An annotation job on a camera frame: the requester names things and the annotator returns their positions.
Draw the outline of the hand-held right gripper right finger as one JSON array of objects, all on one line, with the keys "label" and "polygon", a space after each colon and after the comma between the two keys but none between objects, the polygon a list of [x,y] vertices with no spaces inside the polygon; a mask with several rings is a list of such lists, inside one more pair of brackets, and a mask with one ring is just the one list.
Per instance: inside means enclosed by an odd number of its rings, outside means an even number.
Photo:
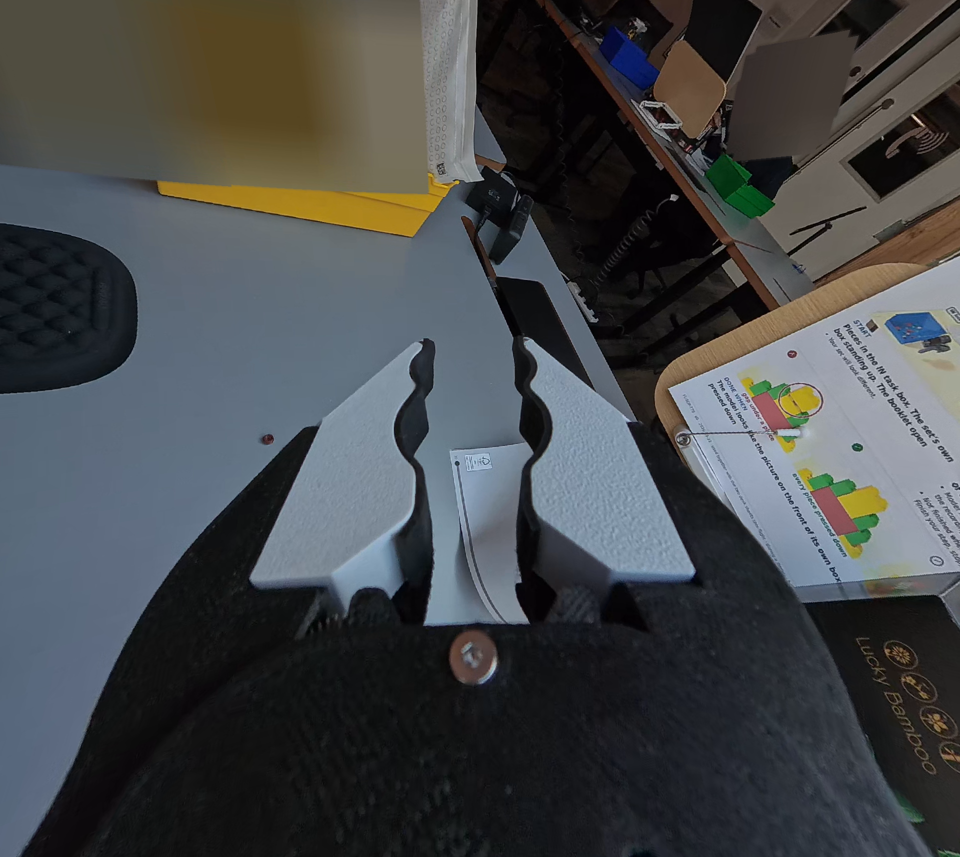
[{"label": "hand-held right gripper right finger", "polygon": [[687,584],[695,568],[638,441],[640,425],[531,337],[512,346],[520,471],[515,594],[545,619],[582,587],[603,607],[619,585]]}]

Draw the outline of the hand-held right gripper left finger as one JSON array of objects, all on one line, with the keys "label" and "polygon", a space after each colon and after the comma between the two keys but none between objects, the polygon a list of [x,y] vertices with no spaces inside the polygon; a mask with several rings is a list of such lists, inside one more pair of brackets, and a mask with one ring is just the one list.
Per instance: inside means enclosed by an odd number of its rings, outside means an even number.
[{"label": "hand-held right gripper left finger", "polygon": [[426,477],[436,346],[411,343],[318,424],[249,580],[260,590],[320,588],[346,614],[378,589],[424,619],[434,563]]}]

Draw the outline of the white building instruction booklet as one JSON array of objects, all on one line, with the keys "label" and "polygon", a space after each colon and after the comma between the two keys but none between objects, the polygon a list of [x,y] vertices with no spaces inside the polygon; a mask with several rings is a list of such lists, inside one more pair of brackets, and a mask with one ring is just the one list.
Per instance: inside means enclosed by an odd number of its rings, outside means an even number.
[{"label": "white building instruction booklet", "polygon": [[529,622],[517,595],[521,583],[518,520],[522,470],[532,456],[528,444],[451,450],[466,566],[490,619]]}]

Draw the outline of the yellow plastic bin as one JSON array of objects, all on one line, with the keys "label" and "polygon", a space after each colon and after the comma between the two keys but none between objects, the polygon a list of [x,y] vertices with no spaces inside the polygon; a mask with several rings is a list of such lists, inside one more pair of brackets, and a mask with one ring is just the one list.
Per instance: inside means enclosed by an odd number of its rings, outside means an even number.
[{"label": "yellow plastic bin", "polygon": [[172,181],[155,184],[157,191],[168,198],[412,238],[457,181],[441,183],[429,174],[425,193],[309,191]]}]

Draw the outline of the grey desk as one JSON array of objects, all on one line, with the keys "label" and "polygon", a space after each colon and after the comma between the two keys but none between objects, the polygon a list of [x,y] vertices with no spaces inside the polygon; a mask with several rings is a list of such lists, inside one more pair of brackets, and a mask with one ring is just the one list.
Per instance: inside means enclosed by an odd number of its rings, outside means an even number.
[{"label": "grey desk", "polygon": [[416,454],[435,548],[427,622],[488,621],[450,450],[519,443],[522,399],[511,330],[462,225],[466,193],[403,238],[2,167],[3,222],[106,248],[138,299],[119,368],[2,395],[2,855],[39,826],[189,545],[296,433],[423,338],[436,346]]}]

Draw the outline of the wooden poster board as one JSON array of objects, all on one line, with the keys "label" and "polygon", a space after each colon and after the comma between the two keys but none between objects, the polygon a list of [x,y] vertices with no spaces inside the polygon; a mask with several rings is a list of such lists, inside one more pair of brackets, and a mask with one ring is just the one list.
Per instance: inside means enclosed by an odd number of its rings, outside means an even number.
[{"label": "wooden poster board", "polygon": [[678,455],[682,415],[670,390],[796,331],[840,313],[932,268],[931,263],[879,263],[832,275],[810,293],[696,347],[670,362],[658,377],[654,407],[663,437]]}]

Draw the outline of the white instruction poster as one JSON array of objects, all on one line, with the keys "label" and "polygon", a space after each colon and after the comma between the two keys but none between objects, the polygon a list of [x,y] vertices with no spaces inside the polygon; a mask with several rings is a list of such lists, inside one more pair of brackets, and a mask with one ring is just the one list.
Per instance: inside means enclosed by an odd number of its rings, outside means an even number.
[{"label": "white instruction poster", "polygon": [[958,309],[952,260],[669,389],[801,599],[958,586]]}]

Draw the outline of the black stand device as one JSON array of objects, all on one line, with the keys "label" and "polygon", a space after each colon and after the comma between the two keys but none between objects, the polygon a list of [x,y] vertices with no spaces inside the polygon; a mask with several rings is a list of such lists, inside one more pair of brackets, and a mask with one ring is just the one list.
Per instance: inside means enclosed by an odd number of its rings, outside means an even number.
[{"label": "black stand device", "polygon": [[487,255],[493,265],[501,264],[522,239],[533,198],[519,191],[508,173],[485,166],[481,167],[481,180],[470,184],[465,203],[477,214],[476,235],[486,224],[497,228]]}]

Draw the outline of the green plastic bin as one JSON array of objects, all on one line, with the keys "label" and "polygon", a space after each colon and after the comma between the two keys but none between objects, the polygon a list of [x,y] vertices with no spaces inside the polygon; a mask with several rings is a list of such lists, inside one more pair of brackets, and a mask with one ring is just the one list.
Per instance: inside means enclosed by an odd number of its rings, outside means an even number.
[{"label": "green plastic bin", "polygon": [[775,206],[774,199],[754,182],[755,176],[726,152],[720,153],[704,174],[719,198],[749,219],[759,218]]}]

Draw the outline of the wooden background table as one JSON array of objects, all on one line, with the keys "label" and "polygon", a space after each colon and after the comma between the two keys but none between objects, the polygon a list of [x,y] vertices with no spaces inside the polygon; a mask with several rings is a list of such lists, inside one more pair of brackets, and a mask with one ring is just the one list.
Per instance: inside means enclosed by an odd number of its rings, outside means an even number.
[{"label": "wooden background table", "polygon": [[565,59],[576,55],[576,72],[589,76],[588,114],[595,119],[594,128],[610,135],[635,170],[654,164],[669,176],[694,208],[699,221],[717,239],[714,253],[654,300],[656,310],[666,308],[728,261],[738,266],[748,287],[769,311],[814,291],[810,277],[760,220],[723,201],[714,186],[691,166],[690,156],[683,154],[666,132],[656,130],[639,114],[641,91],[609,64],[594,38],[570,22],[553,0],[508,0],[504,4],[495,28],[487,36],[486,51],[477,59],[478,78],[486,73],[521,10],[534,11],[545,18],[548,35],[558,45],[560,56]]}]

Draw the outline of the black bamboo print set box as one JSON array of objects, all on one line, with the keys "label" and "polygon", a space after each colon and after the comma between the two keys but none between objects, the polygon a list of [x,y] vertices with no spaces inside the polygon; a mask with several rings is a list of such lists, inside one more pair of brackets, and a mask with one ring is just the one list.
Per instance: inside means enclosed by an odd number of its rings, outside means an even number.
[{"label": "black bamboo print set box", "polygon": [[872,755],[933,855],[959,854],[959,628],[940,596],[812,602]]}]

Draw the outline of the tan chair back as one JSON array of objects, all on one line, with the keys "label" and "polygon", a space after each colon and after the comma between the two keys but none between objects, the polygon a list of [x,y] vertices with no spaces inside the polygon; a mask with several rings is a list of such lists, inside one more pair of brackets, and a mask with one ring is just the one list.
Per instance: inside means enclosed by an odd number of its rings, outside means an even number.
[{"label": "tan chair back", "polygon": [[690,43],[674,42],[654,83],[654,99],[670,108],[680,130],[695,140],[726,98],[726,82]]}]

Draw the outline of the blue plastic bin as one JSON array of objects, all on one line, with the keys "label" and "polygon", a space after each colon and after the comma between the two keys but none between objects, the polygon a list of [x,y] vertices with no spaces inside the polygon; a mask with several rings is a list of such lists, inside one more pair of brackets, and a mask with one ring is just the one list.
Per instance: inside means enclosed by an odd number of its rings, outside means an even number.
[{"label": "blue plastic bin", "polygon": [[649,62],[642,48],[614,25],[606,29],[599,53],[615,71],[640,90],[652,88],[659,76],[659,69]]}]

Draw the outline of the white plastic bag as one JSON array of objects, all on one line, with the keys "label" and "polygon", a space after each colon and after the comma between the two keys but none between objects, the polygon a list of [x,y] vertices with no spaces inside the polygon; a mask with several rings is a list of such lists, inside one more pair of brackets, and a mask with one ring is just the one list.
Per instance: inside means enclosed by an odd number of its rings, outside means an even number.
[{"label": "white plastic bag", "polygon": [[438,183],[475,183],[478,0],[419,0],[428,173]]}]

